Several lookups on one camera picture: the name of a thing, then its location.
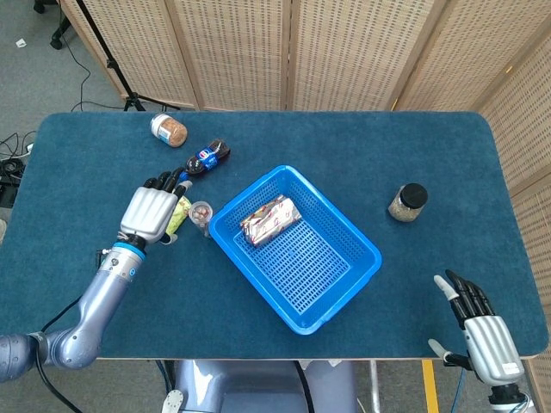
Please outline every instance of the basket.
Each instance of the basket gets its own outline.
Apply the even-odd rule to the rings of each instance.
[[[302,219],[254,247],[242,219],[279,194]],[[379,250],[295,168],[278,166],[212,218],[214,240],[296,333],[312,334],[348,303],[381,267]]]

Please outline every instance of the bottle label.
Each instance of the bottle label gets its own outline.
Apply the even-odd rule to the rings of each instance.
[[[205,168],[207,168],[207,170],[211,170],[216,165],[218,165],[216,154],[212,152],[210,148],[205,148],[202,151],[197,152],[195,156],[201,161],[203,165],[205,165]]]
[[[162,126],[159,126],[157,135],[158,135],[158,138],[161,139],[163,142],[165,142],[166,144],[169,143],[170,132],[167,129],[164,129]]]

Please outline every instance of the soda bottle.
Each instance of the soda bottle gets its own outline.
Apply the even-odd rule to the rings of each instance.
[[[198,151],[194,157],[186,162],[185,172],[189,175],[199,175],[207,170],[211,170],[224,157],[230,154],[230,147],[223,140],[216,139],[212,144]]]

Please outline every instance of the blue table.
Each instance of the blue table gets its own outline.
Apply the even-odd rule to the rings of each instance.
[[[297,336],[213,240],[189,222],[154,245],[109,325],[103,357],[411,358],[464,342],[433,283],[446,268],[479,284],[519,353],[548,332],[490,128],[470,113],[178,113],[170,148],[151,113],[56,114],[40,127],[0,249],[0,334],[36,331],[95,273],[133,191],[222,138],[230,159],[196,179],[191,200],[215,211],[279,164],[298,169],[381,250],[381,270],[329,323]],[[422,182],[413,223],[387,213],[399,186]],[[72,311],[60,322],[76,323]]]

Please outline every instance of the floor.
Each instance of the floor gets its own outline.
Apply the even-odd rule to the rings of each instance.
[[[47,6],[46,13],[39,15],[32,10],[30,0],[0,2],[0,55],[3,57],[0,65],[3,96],[0,141],[12,133],[22,137],[35,131],[49,114],[67,112],[80,101],[80,83],[86,71],[75,63],[66,46],[60,51],[49,46],[49,38],[58,22],[57,6]],[[23,48],[15,45],[20,38],[27,42]],[[121,99],[71,28],[66,40],[77,60],[91,72],[84,84],[84,100],[121,106]],[[147,107],[158,110],[155,105]],[[83,108],[108,110],[91,104],[84,104]],[[25,145],[33,139],[34,135],[29,135]],[[11,150],[15,149],[16,139],[7,144]],[[5,151],[2,145],[0,152]],[[9,221],[9,210],[0,209],[0,219]],[[421,361],[381,361],[378,368],[381,411],[427,411]],[[450,411],[461,372],[457,368],[443,367],[438,361],[434,363],[434,370],[439,410]],[[152,361],[97,361],[82,371],[52,368],[47,372],[51,381],[84,412],[158,412],[164,400],[164,384]],[[367,362],[356,364],[356,376],[359,400],[370,412]],[[528,390],[525,381],[520,386]],[[473,374],[467,374],[457,411],[489,411],[488,394],[488,386],[478,382]],[[41,384],[35,370],[17,381],[0,385],[0,406],[4,413],[66,411]]]

